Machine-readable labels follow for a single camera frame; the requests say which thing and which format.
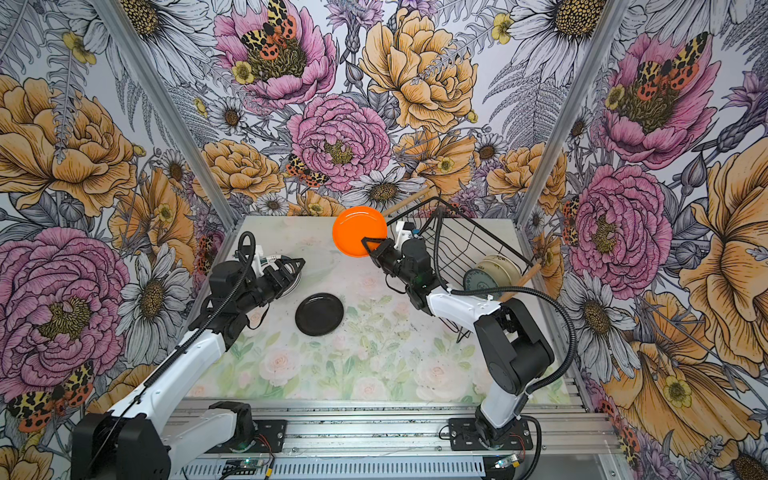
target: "orange plate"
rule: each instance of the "orange plate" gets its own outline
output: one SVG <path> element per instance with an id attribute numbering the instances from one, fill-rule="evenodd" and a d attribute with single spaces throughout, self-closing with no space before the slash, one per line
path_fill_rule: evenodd
<path id="1" fill-rule="evenodd" d="M 341 253 L 350 257 L 367 257 L 362 239 L 386 238 L 386 220 L 371 207 L 348 208 L 333 223 L 333 242 Z"/>

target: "floral tablecloth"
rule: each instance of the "floral tablecloth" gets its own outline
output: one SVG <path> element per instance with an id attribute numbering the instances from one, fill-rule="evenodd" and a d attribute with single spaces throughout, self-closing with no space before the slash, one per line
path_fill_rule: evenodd
<path id="1" fill-rule="evenodd" d="M 266 255 L 306 260 L 302 278 L 290 295 L 272 303 L 259 329 L 243 331 L 189 396 L 481 402 L 492 378 L 475 336 L 457 343 L 457 335 L 439 319 L 414 309 L 407 296 L 390 290 L 370 259 L 341 254 L 331 238 L 333 221 L 321 217 L 246 219 L 243 229 L 254 232 Z M 516 238 L 509 220 L 483 222 L 501 238 Z M 398 280 L 391 281 L 402 286 Z M 294 314 L 303 299 L 319 292 L 338 296 L 346 314 L 334 332 L 311 337 L 298 330 Z M 535 300 L 521 300 L 534 318 L 541 318 Z M 252 325 L 261 313 L 251 313 Z M 559 380 L 538 391 L 533 401 L 570 400 Z"/>

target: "orange flower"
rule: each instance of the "orange flower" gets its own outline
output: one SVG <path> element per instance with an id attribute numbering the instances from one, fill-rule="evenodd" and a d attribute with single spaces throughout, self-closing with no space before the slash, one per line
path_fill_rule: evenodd
<path id="1" fill-rule="evenodd" d="M 520 147 L 517 151 L 511 151 L 502 155 L 499 159 L 504 166 L 488 173 L 488 192 L 492 195 L 504 194 L 511 196 L 517 192 L 525 192 L 531 186 L 531 179 L 536 173 L 541 154 L 544 153 L 544 142 L 536 144 L 530 149 Z M 558 155 L 558 161 L 554 165 L 554 170 L 541 192 L 538 199 L 541 208 L 547 215 L 554 215 L 554 212 L 560 207 L 565 196 L 565 167 L 568 159 L 565 152 L 561 151 Z"/>
<path id="2" fill-rule="evenodd" d="M 760 434 L 760 423 L 750 420 L 752 412 L 723 390 L 733 387 L 721 367 L 704 361 L 712 346 L 704 324 L 672 293 L 649 291 L 643 298 L 638 320 L 643 338 L 631 343 L 641 368 L 633 379 L 619 371 L 621 379 L 604 384 L 605 392 L 632 426 L 642 427 L 659 442 L 674 430 L 671 446 L 676 455 L 690 456 L 711 435 L 722 436 L 725 449 L 715 460 L 722 468 L 739 455 L 737 441 Z M 736 384 L 746 390 L 742 382 Z"/>
<path id="3" fill-rule="evenodd" d="M 298 205 L 288 206 L 289 217 L 338 217 L 345 208 L 333 197 L 319 195 L 314 190 L 308 190 L 304 196 L 296 198 Z"/>
<path id="4" fill-rule="evenodd" d="M 693 270 L 680 271 L 690 305 L 707 317 L 707 338 L 724 362 L 751 376 L 768 361 L 768 139 L 757 141 L 709 175 L 709 210 L 694 216 L 714 235 Z"/>
<path id="5" fill-rule="evenodd" d="M 418 131 L 400 137 L 392 152 L 405 163 L 416 163 L 411 177 L 424 177 L 427 186 L 434 185 L 440 196 L 448 200 L 461 190 L 459 182 L 469 184 L 472 167 L 480 166 L 480 156 L 475 151 L 475 137 L 457 139 L 446 135 L 442 140 L 432 132 Z"/>
<path id="6" fill-rule="evenodd" d="M 163 171 L 153 169 L 151 180 L 142 175 L 141 194 L 128 192 L 119 199 L 109 219 L 112 246 L 131 253 L 144 251 L 154 262 L 163 243 L 168 243 L 176 248 L 176 260 L 191 272 L 195 249 L 192 210 Z"/>
<path id="7" fill-rule="evenodd" d="M 557 235 L 541 235 L 533 239 L 533 256 L 541 261 L 541 276 L 544 277 L 544 285 L 547 293 L 553 298 L 560 296 L 563 287 L 563 255 L 560 251 L 562 239 Z"/>
<path id="8" fill-rule="evenodd" d="M 94 400 L 88 406 L 88 413 L 106 413 L 115 403 L 120 402 L 136 387 L 147 379 L 157 365 L 137 365 L 133 369 L 125 370 L 112 380 L 104 395 Z"/>
<path id="9" fill-rule="evenodd" d="M 264 194 L 279 192 L 286 186 L 280 165 L 245 142 L 238 144 L 222 140 L 205 144 L 203 158 L 227 198 L 236 192 L 256 200 Z M 197 179 L 194 190 L 201 197 L 206 197 Z"/>
<path id="10" fill-rule="evenodd" d="M 45 80 L 28 78 L 22 87 L 0 75 L 0 191 L 26 194 L 17 208 L 36 204 L 47 188 L 67 192 L 96 217 L 136 187 L 133 145 L 96 97 L 76 92 L 73 131 L 56 152 L 51 99 L 59 94 Z"/>
<path id="11" fill-rule="evenodd" d="M 397 12 L 394 33 L 381 22 L 368 32 L 360 67 L 376 81 L 372 91 L 395 95 L 401 127 L 445 133 L 472 110 L 478 66 L 468 56 L 437 74 L 425 73 L 452 44 L 453 34 L 435 30 L 428 17 L 422 17 L 418 10 L 408 13 L 405 8 Z"/>
<path id="12" fill-rule="evenodd" d="M 31 446 L 19 455 L 12 446 L 0 447 L 0 478 L 8 480 L 51 480 L 53 454 Z"/>

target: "dish rack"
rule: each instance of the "dish rack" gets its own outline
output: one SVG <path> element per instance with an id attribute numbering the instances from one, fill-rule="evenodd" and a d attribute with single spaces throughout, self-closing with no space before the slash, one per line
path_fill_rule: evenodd
<path id="1" fill-rule="evenodd" d="M 520 269 L 521 274 L 533 267 L 533 261 L 509 246 L 487 228 L 468 217 L 461 207 L 451 204 L 440 197 L 424 199 L 414 207 L 387 221 L 389 236 L 397 238 L 395 232 L 399 220 L 415 225 L 414 236 L 425 240 L 427 249 L 432 255 L 435 248 L 435 224 L 438 216 L 443 216 L 438 245 L 438 267 L 442 278 L 457 289 L 464 288 L 464 275 L 467 270 L 488 255 L 497 253 L 509 258 Z M 469 336 L 465 330 L 447 319 L 440 319 L 454 333 L 456 342 Z"/>

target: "wooden handle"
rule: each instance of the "wooden handle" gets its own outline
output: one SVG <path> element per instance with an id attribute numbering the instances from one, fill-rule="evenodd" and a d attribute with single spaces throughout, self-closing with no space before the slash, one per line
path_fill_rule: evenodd
<path id="1" fill-rule="evenodd" d="M 382 215 L 386 217 L 387 215 L 395 213 L 397 210 L 400 210 L 405 205 L 410 204 L 411 202 L 418 200 L 421 197 L 424 197 L 427 192 L 429 191 L 429 187 L 425 188 L 424 190 L 421 190 L 419 192 L 416 192 L 415 194 L 411 195 L 410 197 L 406 198 L 402 202 L 398 202 L 397 204 L 392 205 L 390 208 L 384 210 L 382 212 Z"/>
<path id="2" fill-rule="evenodd" d="M 523 275 L 520 280 L 518 280 L 518 284 L 515 286 L 524 286 L 528 281 L 533 278 L 533 276 L 538 273 L 538 271 L 541 270 L 541 263 L 536 262 L 533 264 L 533 266 L 528 269 L 528 272 Z M 506 292 L 500 299 L 498 299 L 499 302 L 506 302 L 507 300 L 511 299 L 513 296 L 515 296 L 517 292 Z"/>

